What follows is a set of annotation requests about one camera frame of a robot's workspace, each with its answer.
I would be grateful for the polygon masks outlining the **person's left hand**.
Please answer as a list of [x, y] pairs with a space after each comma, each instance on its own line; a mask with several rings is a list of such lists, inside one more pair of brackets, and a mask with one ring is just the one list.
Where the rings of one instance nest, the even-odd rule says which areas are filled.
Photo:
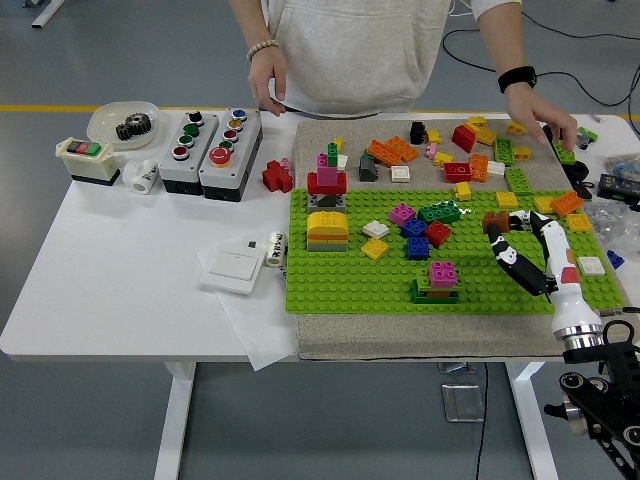
[[537, 94], [524, 82], [506, 88], [506, 107], [510, 118], [522, 125], [538, 143], [547, 142], [541, 123], [552, 132], [553, 142], [562, 143], [565, 151], [573, 151], [577, 141], [577, 121], [555, 104]]

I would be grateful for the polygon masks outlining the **person's right hand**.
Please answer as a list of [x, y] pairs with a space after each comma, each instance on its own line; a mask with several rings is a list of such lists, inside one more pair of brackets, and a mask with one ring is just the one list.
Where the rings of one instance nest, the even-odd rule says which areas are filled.
[[259, 50], [251, 60], [249, 86], [257, 106], [280, 116], [286, 111], [287, 63], [277, 47]]

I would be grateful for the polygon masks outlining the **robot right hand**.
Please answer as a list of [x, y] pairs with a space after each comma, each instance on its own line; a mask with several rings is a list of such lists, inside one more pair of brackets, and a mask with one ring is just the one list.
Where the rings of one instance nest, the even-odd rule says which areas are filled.
[[533, 233], [543, 247], [546, 269], [538, 269], [505, 240], [499, 224], [491, 221], [486, 233], [499, 266], [527, 292], [546, 295], [554, 306], [552, 330], [568, 350], [603, 343], [603, 326], [583, 298], [579, 275], [563, 227], [534, 211], [508, 216], [510, 229]]

